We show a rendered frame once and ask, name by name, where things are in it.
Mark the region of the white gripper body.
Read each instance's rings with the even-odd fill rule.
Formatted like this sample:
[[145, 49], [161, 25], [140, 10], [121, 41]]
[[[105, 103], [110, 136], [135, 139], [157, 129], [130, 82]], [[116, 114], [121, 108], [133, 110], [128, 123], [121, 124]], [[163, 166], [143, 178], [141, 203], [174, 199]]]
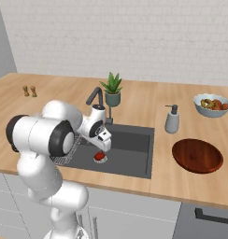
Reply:
[[107, 152], [111, 149], [111, 139], [108, 138], [107, 140], [102, 139], [100, 136], [96, 136], [94, 138], [88, 138], [88, 141], [95, 145], [96, 147], [100, 148], [104, 152]]

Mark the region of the red bell pepper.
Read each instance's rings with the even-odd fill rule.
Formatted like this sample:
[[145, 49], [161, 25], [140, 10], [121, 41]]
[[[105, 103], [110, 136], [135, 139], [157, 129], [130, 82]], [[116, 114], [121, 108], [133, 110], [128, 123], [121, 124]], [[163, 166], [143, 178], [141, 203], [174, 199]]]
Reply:
[[101, 161], [102, 159], [105, 158], [105, 153], [103, 151], [98, 151], [95, 155], [94, 158], [98, 161]]

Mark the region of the dark grey sink basin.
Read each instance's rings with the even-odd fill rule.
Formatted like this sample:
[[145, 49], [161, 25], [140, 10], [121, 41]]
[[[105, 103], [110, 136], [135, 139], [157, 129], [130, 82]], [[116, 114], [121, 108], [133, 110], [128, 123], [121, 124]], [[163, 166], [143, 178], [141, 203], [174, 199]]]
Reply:
[[105, 162], [95, 162], [98, 148], [82, 139], [65, 167], [151, 179], [154, 129], [120, 124], [107, 129], [112, 137]]

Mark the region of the pale grey cupboard door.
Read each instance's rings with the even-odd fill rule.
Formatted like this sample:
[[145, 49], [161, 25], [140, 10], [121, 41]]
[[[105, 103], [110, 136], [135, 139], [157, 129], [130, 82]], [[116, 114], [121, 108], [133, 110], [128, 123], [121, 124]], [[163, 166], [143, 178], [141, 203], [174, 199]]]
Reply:
[[180, 203], [88, 188], [89, 200], [78, 212], [90, 239], [97, 217], [98, 239], [172, 239]]

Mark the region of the brown wooden bowl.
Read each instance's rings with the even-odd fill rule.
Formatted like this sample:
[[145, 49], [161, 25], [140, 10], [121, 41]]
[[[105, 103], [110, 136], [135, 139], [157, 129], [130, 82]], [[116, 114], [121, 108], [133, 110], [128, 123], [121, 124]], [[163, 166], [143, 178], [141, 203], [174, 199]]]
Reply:
[[195, 174], [209, 174], [223, 164], [221, 152], [206, 141], [186, 138], [172, 146], [172, 155], [179, 166]]

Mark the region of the pale blue fruit bowl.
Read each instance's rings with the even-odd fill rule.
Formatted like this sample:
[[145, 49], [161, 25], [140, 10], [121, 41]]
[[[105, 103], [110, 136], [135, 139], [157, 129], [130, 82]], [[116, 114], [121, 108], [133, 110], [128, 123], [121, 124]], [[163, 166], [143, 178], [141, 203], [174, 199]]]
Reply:
[[213, 110], [212, 108], [203, 108], [201, 107], [201, 100], [202, 99], [210, 99], [212, 102], [217, 99], [221, 101], [221, 104], [228, 104], [228, 98], [224, 98], [223, 96], [216, 95], [213, 93], [202, 93], [197, 94], [193, 97], [193, 102], [195, 104], [196, 110], [203, 116], [209, 118], [219, 118], [225, 115], [228, 112], [227, 110]]

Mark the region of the dark grey tap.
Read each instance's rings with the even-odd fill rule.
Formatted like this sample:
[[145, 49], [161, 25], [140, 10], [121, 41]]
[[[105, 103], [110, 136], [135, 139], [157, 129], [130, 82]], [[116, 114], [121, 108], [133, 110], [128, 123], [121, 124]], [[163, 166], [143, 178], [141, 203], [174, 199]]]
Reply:
[[[95, 97], [98, 97], [98, 105], [103, 107], [104, 106], [103, 92], [100, 87], [96, 87], [93, 90], [93, 92], [87, 99], [86, 104], [91, 105]], [[111, 116], [111, 108], [113, 107], [113, 105], [110, 102], [108, 102], [107, 106], [108, 106], [108, 117], [106, 119], [106, 124], [111, 125], [113, 123], [113, 118]]]

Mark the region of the green plant in grey pot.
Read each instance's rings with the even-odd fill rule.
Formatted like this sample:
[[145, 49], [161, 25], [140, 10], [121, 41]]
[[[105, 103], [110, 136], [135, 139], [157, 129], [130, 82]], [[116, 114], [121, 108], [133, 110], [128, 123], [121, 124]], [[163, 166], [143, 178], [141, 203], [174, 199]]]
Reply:
[[112, 72], [108, 74], [107, 83], [101, 81], [101, 85], [105, 88], [106, 104], [110, 107], [118, 106], [121, 102], [120, 84], [120, 74], [114, 76]]

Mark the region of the grey soap dispenser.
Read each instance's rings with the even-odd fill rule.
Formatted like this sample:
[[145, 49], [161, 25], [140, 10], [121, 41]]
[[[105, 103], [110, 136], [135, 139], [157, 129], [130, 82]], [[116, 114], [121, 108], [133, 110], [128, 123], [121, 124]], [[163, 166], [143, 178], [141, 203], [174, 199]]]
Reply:
[[167, 114], [164, 128], [169, 134], [175, 134], [179, 127], [178, 106], [171, 105], [170, 108], [171, 110]]

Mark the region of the pale grey drawer unit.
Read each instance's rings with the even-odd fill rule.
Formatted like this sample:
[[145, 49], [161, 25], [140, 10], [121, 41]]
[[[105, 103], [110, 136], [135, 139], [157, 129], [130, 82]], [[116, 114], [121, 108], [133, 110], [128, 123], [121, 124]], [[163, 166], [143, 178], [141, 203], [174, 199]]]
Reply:
[[28, 198], [18, 176], [0, 173], [0, 237], [43, 239], [50, 229], [50, 209]]

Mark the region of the yellow fruit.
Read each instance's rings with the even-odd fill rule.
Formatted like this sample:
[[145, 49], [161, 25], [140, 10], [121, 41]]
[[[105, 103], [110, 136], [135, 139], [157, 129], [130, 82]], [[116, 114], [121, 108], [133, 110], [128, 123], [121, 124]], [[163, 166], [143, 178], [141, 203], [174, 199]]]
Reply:
[[213, 106], [214, 106], [214, 103], [210, 99], [201, 100], [201, 107], [210, 109]]

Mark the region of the grey dishwasher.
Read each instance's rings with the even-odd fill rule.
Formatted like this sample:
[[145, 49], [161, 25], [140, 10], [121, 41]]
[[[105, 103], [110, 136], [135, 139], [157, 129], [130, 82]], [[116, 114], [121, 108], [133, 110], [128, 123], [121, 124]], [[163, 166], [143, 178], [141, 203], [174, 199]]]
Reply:
[[173, 239], [228, 239], [227, 224], [198, 219], [195, 208], [202, 208], [206, 215], [228, 218], [226, 209], [182, 203]]

